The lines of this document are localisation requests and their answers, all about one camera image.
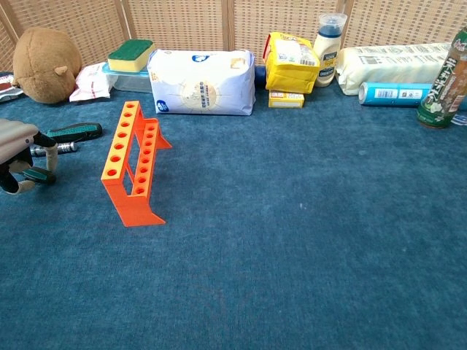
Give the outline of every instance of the wicker room divider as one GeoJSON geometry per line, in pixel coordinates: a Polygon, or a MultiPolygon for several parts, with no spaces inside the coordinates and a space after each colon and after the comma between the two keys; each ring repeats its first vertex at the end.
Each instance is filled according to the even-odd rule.
{"type": "Polygon", "coordinates": [[[450,42],[467,24],[467,0],[0,0],[0,71],[30,26],[70,35],[85,64],[105,61],[126,39],[173,50],[248,49],[261,56],[271,31],[312,42],[324,12],[349,16],[343,47],[450,42]]]}

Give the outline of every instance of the woven panel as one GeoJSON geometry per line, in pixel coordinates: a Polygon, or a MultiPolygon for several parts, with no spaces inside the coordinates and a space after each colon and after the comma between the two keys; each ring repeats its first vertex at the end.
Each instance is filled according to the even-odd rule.
{"type": "Polygon", "coordinates": [[[113,0],[11,0],[21,26],[65,31],[78,46],[85,65],[102,62],[123,42],[113,0]]]}
{"type": "Polygon", "coordinates": [[[466,13],[465,0],[355,0],[344,47],[451,42],[466,13]]]}
{"type": "Polygon", "coordinates": [[[336,11],[337,1],[284,0],[235,1],[235,48],[255,53],[256,64],[263,64],[268,34],[281,31],[308,39],[312,44],[319,28],[319,16],[336,11]]]}
{"type": "Polygon", "coordinates": [[[138,39],[170,50],[221,50],[221,0],[128,0],[138,39]]]}
{"type": "Polygon", "coordinates": [[[15,44],[9,38],[5,27],[0,23],[0,71],[13,71],[15,44]]]}

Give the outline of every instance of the orange test tube rack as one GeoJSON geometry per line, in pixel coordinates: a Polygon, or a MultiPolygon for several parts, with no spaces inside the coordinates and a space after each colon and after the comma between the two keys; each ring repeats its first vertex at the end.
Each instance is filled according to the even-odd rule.
{"type": "Polygon", "coordinates": [[[151,185],[157,149],[171,148],[162,136],[157,119],[145,119],[139,101],[126,101],[110,146],[101,181],[126,227],[162,225],[166,222],[150,207],[151,185]],[[139,145],[135,174],[128,164],[133,137],[139,145]],[[123,179],[128,173],[133,184],[126,192],[123,179]]]}

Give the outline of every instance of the yellow bag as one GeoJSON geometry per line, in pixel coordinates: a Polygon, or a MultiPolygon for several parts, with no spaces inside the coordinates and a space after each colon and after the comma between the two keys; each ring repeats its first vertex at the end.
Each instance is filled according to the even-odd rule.
{"type": "Polygon", "coordinates": [[[266,89],[311,93],[320,72],[312,43],[298,36],[272,32],[264,47],[266,89]]]}

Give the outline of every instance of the stuffed animal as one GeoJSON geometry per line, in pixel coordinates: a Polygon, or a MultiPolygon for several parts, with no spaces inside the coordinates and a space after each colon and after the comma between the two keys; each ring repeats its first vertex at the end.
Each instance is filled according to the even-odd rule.
{"type": "Polygon", "coordinates": [[[73,93],[81,67],[80,52],[66,33],[28,28],[15,47],[12,85],[37,102],[56,104],[73,93]]]}

